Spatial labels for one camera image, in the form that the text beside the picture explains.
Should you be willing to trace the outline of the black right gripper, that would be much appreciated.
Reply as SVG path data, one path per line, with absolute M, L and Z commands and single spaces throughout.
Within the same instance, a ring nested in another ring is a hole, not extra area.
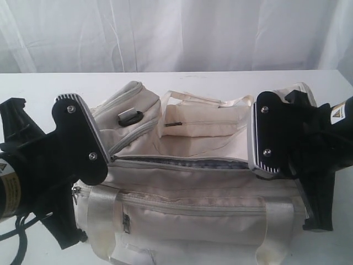
M 352 102 L 311 106 L 308 94 L 285 96 L 290 119 L 288 164 L 307 211 L 305 231 L 333 231 L 335 171 L 352 166 Z

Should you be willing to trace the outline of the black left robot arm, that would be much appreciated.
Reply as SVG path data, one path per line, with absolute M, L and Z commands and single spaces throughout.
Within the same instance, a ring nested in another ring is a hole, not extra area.
M 86 238 L 76 225 L 72 187 L 77 177 L 54 133 L 25 112 L 24 98 L 1 103 L 1 219 L 33 213 L 62 249 Z

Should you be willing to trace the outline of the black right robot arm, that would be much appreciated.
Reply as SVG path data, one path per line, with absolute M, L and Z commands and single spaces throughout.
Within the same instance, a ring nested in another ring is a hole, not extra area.
M 320 107 L 297 92 L 286 99 L 293 116 L 288 167 L 307 211 L 303 229 L 332 231 L 335 174 L 352 166 L 352 98 Z

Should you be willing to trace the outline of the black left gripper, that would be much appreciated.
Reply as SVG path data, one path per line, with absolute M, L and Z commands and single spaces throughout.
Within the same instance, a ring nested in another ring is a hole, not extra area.
M 24 98 L 1 103 L 1 218 L 34 213 L 62 250 L 86 242 L 77 227 L 71 188 L 79 179 L 62 158 L 55 131 L 44 133 Z

